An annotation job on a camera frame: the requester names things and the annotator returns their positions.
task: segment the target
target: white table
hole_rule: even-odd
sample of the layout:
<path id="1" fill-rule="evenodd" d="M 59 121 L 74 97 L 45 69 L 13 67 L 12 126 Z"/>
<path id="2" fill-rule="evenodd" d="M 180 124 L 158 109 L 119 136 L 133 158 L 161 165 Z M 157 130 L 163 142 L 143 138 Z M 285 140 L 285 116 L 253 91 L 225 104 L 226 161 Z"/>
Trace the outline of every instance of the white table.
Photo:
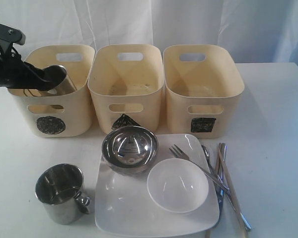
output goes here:
<path id="1" fill-rule="evenodd" d="M 213 149 L 218 142 L 227 143 L 227 166 L 253 226 L 250 237 L 298 238 L 298 67 L 294 63 L 237 67 L 245 82 L 237 112 L 224 137 L 202 142 Z M 167 132 L 163 122 L 158 133 Z M 96 227 L 94 215 L 69 226 L 53 223 L 34 195 L 44 170 L 72 163 L 82 169 L 86 188 L 94 196 L 104 136 L 95 122 L 78 137 L 36 137 L 6 89 L 0 88 L 0 237 L 111 237 Z M 239 233 L 235 214 L 224 202 L 222 220 L 211 237 Z"/>

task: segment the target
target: metal bowl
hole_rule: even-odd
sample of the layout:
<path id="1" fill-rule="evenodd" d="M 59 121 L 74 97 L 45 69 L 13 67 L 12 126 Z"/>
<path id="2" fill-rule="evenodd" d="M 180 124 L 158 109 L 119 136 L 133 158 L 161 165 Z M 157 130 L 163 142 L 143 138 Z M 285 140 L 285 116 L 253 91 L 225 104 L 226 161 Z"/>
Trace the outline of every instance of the metal bowl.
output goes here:
<path id="1" fill-rule="evenodd" d="M 102 144 L 107 165 L 124 175 L 138 174 L 150 168 L 157 152 L 157 137 L 141 126 L 118 128 L 109 133 Z"/>

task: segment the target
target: cream storage bin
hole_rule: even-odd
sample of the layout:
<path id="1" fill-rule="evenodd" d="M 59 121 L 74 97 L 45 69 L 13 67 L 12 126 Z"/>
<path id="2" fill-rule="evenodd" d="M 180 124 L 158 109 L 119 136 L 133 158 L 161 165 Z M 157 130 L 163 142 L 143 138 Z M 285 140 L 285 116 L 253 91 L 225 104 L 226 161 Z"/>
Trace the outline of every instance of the cream storage bin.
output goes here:
<path id="1" fill-rule="evenodd" d="M 161 52 L 151 45 L 100 49 L 88 80 L 97 118 L 105 133 L 124 125 L 155 131 L 163 87 Z"/>
<path id="2" fill-rule="evenodd" d="M 244 91 L 228 51 L 214 45 L 178 45 L 167 48 L 163 57 L 171 132 L 222 136 Z"/>
<path id="3" fill-rule="evenodd" d="M 87 79 L 95 51 L 85 45 L 46 46 L 26 59 L 37 68 L 63 65 L 77 91 L 61 96 L 41 97 L 37 90 L 8 89 L 32 132 L 40 137 L 76 136 L 92 123 L 92 106 Z"/>

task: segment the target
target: white curtain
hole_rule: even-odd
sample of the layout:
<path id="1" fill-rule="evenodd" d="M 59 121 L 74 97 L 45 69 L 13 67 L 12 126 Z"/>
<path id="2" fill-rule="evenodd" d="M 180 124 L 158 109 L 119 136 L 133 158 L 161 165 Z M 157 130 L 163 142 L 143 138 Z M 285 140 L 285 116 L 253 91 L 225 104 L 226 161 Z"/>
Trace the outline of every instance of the white curtain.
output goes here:
<path id="1" fill-rule="evenodd" d="M 298 65 L 298 0 L 0 0 L 32 50 L 53 44 L 215 44 L 235 62 Z"/>

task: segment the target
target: bin handle hole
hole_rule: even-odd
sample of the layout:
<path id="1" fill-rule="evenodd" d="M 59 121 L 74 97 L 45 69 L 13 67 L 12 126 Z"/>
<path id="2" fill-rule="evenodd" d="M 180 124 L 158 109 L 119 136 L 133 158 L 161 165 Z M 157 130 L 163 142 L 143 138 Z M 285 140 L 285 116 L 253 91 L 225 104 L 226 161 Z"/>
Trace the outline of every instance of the bin handle hole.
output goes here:
<path id="1" fill-rule="evenodd" d="M 114 113 L 139 113 L 144 109 L 140 103 L 111 104 L 108 108 Z"/>
<path id="2" fill-rule="evenodd" d="M 183 53 L 179 56 L 181 61 L 205 61 L 207 56 L 203 53 Z"/>
<path id="3" fill-rule="evenodd" d="M 56 54 L 56 59 L 60 62 L 79 62 L 83 56 L 80 53 L 61 53 Z"/>
<path id="4" fill-rule="evenodd" d="M 58 104 L 54 105 L 30 105 L 28 106 L 29 112 L 33 114 L 56 114 L 63 113 L 64 107 Z"/>
<path id="5" fill-rule="evenodd" d="M 190 114 L 219 115 L 224 111 L 222 105 L 191 105 L 188 107 Z"/>
<path id="6" fill-rule="evenodd" d="M 122 52 L 117 54 L 120 61 L 141 61 L 144 59 L 143 53 L 140 52 Z"/>

